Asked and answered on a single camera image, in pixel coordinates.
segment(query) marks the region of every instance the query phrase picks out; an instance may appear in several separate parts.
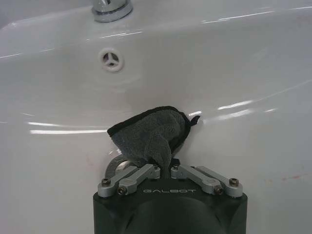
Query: silver metal bracket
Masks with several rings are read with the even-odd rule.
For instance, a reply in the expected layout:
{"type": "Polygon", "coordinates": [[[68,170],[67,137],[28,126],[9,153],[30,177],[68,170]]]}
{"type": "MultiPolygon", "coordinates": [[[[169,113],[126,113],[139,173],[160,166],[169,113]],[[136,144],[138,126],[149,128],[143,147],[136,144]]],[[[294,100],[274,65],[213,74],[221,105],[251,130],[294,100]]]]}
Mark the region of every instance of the silver metal bracket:
{"type": "Polygon", "coordinates": [[[127,176],[130,176],[137,170],[138,170],[137,167],[129,166],[122,172],[113,176],[111,179],[103,179],[102,182],[97,186],[97,194],[100,197],[109,197],[114,195],[118,188],[119,181],[127,176]]]}
{"type": "Polygon", "coordinates": [[[223,189],[219,180],[208,177],[190,166],[179,165],[172,167],[171,178],[189,178],[190,180],[198,184],[201,189],[208,194],[220,195],[223,193],[223,189]]]}
{"type": "Polygon", "coordinates": [[[119,182],[119,188],[117,190],[118,194],[128,195],[135,193],[137,191],[138,185],[147,178],[160,178],[160,168],[152,164],[145,164],[130,177],[124,178],[119,182]]]}
{"type": "Polygon", "coordinates": [[[196,170],[204,175],[211,176],[212,178],[219,180],[226,195],[231,197],[243,196],[243,186],[239,183],[238,179],[227,179],[226,177],[202,166],[196,167],[196,170]]]}

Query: gray cloth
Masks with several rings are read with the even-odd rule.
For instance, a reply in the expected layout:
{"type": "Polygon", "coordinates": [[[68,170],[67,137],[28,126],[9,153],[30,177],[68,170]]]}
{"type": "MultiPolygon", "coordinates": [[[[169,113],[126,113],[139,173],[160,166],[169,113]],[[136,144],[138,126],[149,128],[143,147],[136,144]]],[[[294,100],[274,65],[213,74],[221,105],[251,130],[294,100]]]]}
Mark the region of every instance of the gray cloth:
{"type": "Polygon", "coordinates": [[[187,117],[174,107],[158,107],[115,125],[108,134],[136,166],[155,162],[162,177],[168,177],[172,152],[183,143],[190,126],[187,117]]]}

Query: faucet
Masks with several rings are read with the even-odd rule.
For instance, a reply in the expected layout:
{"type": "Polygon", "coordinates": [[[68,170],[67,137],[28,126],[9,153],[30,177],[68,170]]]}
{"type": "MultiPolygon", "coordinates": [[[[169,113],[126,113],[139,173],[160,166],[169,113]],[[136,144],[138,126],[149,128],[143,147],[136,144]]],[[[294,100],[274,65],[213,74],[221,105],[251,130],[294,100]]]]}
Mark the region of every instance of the faucet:
{"type": "Polygon", "coordinates": [[[121,19],[132,11],[130,0],[93,0],[92,13],[101,23],[121,19]]]}

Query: white ceramic surface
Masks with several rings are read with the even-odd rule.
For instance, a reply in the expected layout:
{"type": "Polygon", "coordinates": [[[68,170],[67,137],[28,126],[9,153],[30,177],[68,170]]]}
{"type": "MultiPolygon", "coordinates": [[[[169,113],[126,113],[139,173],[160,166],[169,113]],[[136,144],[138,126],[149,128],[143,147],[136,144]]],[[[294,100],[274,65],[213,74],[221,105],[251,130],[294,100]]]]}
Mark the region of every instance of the white ceramic surface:
{"type": "Polygon", "coordinates": [[[312,3],[133,4],[110,24],[86,7],[0,30],[1,232],[92,234],[106,129],[172,105],[202,115],[181,161],[240,179],[249,234],[310,233],[312,3]]]}
{"type": "Polygon", "coordinates": [[[91,4],[92,0],[1,0],[0,28],[13,21],[91,4]]]}

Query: screw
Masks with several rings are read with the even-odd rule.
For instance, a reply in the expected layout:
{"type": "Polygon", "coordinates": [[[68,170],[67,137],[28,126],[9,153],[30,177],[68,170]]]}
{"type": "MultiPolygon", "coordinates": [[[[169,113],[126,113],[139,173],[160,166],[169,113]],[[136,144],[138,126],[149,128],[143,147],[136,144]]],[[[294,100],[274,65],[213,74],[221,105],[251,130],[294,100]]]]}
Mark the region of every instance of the screw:
{"type": "Polygon", "coordinates": [[[230,178],[229,183],[230,183],[230,186],[232,186],[232,187],[238,187],[239,186],[239,180],[236,178],[230,178]]]}
{"type": "Polygon", "coordinates": [[[117,189],[117,193],[118,193],[119,195],[125,195],[126,192],[127,192],[127,189],[124,188],[124,187],[119,187],[119,188],[117,189]]]}
{"type": "Polygon", "coordinates": [[[111,180],[108,178],[104,178],[101,183],[103,187],[107,187],[111,184],[111,180]]]}
{"type": "Polygon", "coordinates": [[[214,187],[214,194],[221,195],[223,194],[223,188],[220,185],[216,185],[214,187]]]}

